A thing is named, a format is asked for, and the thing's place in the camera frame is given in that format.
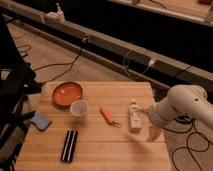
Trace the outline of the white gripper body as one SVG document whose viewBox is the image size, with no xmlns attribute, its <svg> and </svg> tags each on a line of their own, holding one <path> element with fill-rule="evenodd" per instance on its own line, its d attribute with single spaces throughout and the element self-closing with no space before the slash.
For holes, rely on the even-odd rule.
<svg viewBox="0 0 213 171">
<path fill-rule="evenodd" d="M 163 119 L 160 116 L 160 113 L 157 111 L 156 103 L 154 103 L 147 109 L 147 116 L 149 121 L 156 127 L 162 128 L 168 124 L 168 121 Z"/>
</svg>

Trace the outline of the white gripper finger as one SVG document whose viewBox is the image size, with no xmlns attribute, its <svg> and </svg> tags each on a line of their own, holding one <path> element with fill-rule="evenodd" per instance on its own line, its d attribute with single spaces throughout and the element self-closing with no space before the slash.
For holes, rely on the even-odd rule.
<svg viewBox="0 0 213 171">
<path fill-rule="evenodd" d="M 149 127 L 149 137 L 147 138 L 148 142 L 155 141 L 161 134 L 161 129 L 151 125 Z"/>
<path fill-rule="evenodd" d="M 147 112 L 147 108 L 138 107 L 138 108 L 136 109 L 136 111 L 138 111 L 138 112 Z"/>
</svg>

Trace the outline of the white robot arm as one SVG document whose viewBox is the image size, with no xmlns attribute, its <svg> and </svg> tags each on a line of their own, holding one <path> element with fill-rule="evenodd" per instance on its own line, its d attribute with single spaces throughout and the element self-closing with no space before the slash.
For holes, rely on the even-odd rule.
<svg viewBox="0 0 213 171">
<path fill-rule="evenodd" d="M 173 86 L 162 100 L 147 109 L 139 108 L 139 111 L 143 112 L 151 123 L 148 142 L 155 141 L 163 127 L 184 115 L 201 121 L 213 130 L 213 104 L 207 100 L 206 90 L 198 85 Z"/>
</svg>

